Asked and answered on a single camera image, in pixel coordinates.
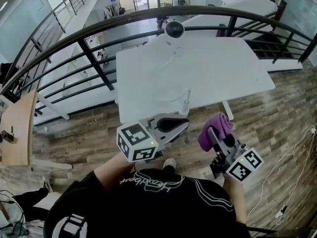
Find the black and white marker cube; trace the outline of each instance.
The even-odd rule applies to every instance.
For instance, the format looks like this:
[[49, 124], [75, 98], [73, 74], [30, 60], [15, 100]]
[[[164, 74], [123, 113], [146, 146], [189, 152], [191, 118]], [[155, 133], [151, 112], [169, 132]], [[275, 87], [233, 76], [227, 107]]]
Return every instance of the black and white marker cube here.
[[262, 165], [263, 160], [257, 151], [252, 148], [238, 157], [226, 171], [236, 180], [243, 182]]
[[159, 144], [139, 122], [117, 129], [117, 145], [129, 162], [153, 159]]

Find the purple cloth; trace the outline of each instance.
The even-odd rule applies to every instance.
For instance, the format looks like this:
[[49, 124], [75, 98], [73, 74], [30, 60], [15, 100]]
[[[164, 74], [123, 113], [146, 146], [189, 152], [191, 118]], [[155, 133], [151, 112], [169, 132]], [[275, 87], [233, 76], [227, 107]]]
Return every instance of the purple cloth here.
[[205, 123], [202, 132], [198, 136], [198, 142], [200, 147], [208, 152], [212, 149], [212, 143], [208, 136], [208, 129], [213, 126], [219, 132], [219, 139], [223, 140], [227, 135], [231, 134], [233, 124], [229, 121], [228, 117], [224, 113], [217, 113], [209, 118]]

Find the black t-shirt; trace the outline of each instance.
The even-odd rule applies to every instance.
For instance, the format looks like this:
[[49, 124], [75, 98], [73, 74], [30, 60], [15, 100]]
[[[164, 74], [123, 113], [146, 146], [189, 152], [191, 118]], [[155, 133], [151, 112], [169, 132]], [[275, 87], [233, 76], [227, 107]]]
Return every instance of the black t-shirt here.
[[106, 190], [94, 172], [75, 181], [58, 199], [45, 220], [44, 237], [52, 237], [55, 225], [71, 214], [86, 217], [87, 237], [145, 232], [189, 235], [207, 231], [212, 237], [250, 237], [236, 222], [226, 191], [218, 184], [158, 169], [131, 173]]
[[185, 0], [178, 0], [177, 2], [178, 2], [179, 5], [184, 5], [186, 3]]

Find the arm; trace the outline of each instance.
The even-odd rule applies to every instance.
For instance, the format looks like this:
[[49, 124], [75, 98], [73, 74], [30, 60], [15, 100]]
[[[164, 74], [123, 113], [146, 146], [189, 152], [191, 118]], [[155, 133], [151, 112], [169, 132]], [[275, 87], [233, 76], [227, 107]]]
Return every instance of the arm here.
[[236, 212], [236, 220], [237, 222], [245, 224], [247, 214], [244, 203], [243, 185], [227, 174], [223, 174], [223, 177], [223, 189], [229, 194], [231, 198], [234, 210]]
[[129, 163], [122, 153], [118, 153], [102, 166], [96, 168], [94, 173], [104, 187], [109, 187], [115, 181], [128, 175], [132, 167], [133, 163]]

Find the shoe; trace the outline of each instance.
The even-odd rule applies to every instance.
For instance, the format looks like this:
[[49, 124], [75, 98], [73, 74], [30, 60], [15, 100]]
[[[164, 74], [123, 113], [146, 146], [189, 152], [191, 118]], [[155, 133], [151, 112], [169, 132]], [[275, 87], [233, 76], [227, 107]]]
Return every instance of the shoe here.
[[42, 178], [43, 178], [43, 182], [44, 182], [44, 186], [43, 187], [46, 188], [49, 191], [49, 193], [54, 192], [53, 188], [51, 187], [50, 182], [46, 180], [45, 176], [42, 176]]
[[167, 159], [163, 164], [163, 168], [165, 168], [166, 166], [172, 166], [173, 168], [176, 169], [176, 160], [172, 158]]

